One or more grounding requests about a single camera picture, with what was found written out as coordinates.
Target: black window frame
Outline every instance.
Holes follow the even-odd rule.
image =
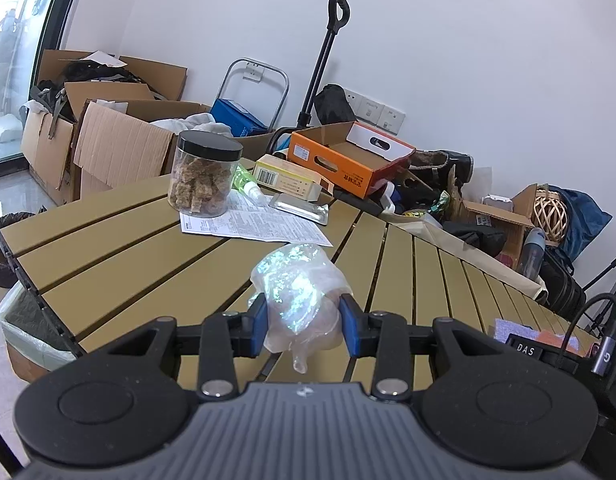
[[[39,74],[41,54],[46,49],[60,48],[60,43],[68,23],[68,15],[74,0],[51,0],[45,17],[41,37],[34,57],[34,67],[30,86],[36,81]],[[29,164],[22,153],[8,156],[0,160],[0,176],[17,171],[27,170]]]

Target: black boot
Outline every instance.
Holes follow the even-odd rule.
[[[470,182],[474,162],[472,156],[464,153],[438,150],[437,152],[415,152],[410,159],[410,171],[432,187],[446,189],[448,173],[455,167],[457,187]]]

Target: blue water bottle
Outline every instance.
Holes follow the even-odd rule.
[[[546,233],[544,233],[543,229],[535,227],[528,233],[526,241],[524,241],[517,272],[527,277],[529,280],[536,280],[539,275],[539,269],[541,269],[542,266],[542,261],[544,260],[545,252]]]

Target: wicker ball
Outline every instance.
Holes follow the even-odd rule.
[[[533,224],[546,232],[546,243],[559,245],[568,229],[568,213],[559,193],[537,189],[534,197]]]

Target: blue box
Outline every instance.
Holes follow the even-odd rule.
[[[235,137],[267,133],[267,126],[254,117],[239,103],[229,99],[217,99],[210,110],[217,123],[227,124]]]

